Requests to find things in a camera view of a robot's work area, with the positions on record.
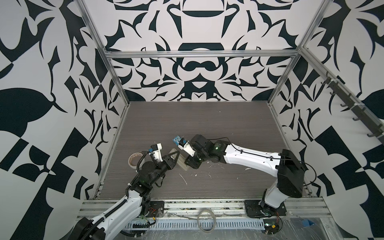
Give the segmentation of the white remote control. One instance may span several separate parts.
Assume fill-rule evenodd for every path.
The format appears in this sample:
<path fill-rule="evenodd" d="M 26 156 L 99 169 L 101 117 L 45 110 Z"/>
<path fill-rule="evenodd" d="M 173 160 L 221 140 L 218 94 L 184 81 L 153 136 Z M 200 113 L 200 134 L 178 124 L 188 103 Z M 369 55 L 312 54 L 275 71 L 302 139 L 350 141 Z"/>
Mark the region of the white remote control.
<path fill-rule="evenodd" d="M 190 169 L 190 166 L 185 164 L 186 158 L 180 153 L 180 156 L 177 160 L 177 165 L 184 171 L 188 171 Z"/>

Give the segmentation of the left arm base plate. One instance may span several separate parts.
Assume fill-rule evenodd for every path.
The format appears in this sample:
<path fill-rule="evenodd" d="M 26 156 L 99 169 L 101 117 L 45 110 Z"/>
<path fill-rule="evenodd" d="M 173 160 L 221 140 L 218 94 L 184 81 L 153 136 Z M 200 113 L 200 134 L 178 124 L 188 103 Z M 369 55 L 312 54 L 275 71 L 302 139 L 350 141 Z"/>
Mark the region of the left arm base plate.
<path fill-rule="evenodd" d="M 164 212 L 164 201 L 150 201 L 145 209 L 145 217 L 152 218 Z"/>

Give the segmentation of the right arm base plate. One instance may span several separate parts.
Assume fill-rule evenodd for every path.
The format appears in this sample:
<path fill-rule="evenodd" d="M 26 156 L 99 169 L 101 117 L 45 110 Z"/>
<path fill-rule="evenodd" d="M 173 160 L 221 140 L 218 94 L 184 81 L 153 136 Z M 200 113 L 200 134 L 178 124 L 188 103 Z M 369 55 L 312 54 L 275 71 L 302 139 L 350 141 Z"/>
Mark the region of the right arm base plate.
<path fill-rule="evenodd" d="M 264 205 L 262 207 L 261 200 L 245 200 L 245 211 L 249 218 L 271 218 L 279 216 L 286 216 L 287 209 L 284 203 L 277 209 Z"/>

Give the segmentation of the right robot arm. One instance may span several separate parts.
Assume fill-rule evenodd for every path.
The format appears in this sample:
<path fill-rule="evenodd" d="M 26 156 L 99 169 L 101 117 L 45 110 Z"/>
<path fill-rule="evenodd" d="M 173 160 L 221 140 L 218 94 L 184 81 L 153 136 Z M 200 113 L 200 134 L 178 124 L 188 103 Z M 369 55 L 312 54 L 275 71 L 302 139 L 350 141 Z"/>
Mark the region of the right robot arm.
<path fill-rule="evenodd" d="M 288 198 L 303 196 L 306 169 L 290 150 L 260 152 L 237 146 L 228 138 L 207 139 L 202 135 L 195 135 L 191 141 L 175 139 L 174 143 L 189 155 L 185 164 L 193 169 L 208 161 L 241 165 L 275 177 L 275 182 L 265 190 L 256 207 L 263 215 L 277 211 Z"/>

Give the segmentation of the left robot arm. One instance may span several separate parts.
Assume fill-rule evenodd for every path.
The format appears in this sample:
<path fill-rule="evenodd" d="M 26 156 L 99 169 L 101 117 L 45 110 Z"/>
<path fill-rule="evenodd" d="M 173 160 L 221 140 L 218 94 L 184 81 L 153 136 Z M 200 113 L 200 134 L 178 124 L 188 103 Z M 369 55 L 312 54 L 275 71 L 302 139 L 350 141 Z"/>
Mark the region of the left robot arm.
<path fill-rule="evenodd" d="M 162 156 L 159 162 L 155 157 L 152 160 L 138 162 L 137 175 L 126 188 L 126 194 L 112 207 L 98 216 L 88 219 L 83 217 L 74 226 L 70 240 L 112 240 L 129 222 L 145 216 L 150 207 L 150 194 L 153 185 L 159 179 L 165 178 L 166 172 L 172 170 L 176 165 L 180 151 L 171 152 Z"/>

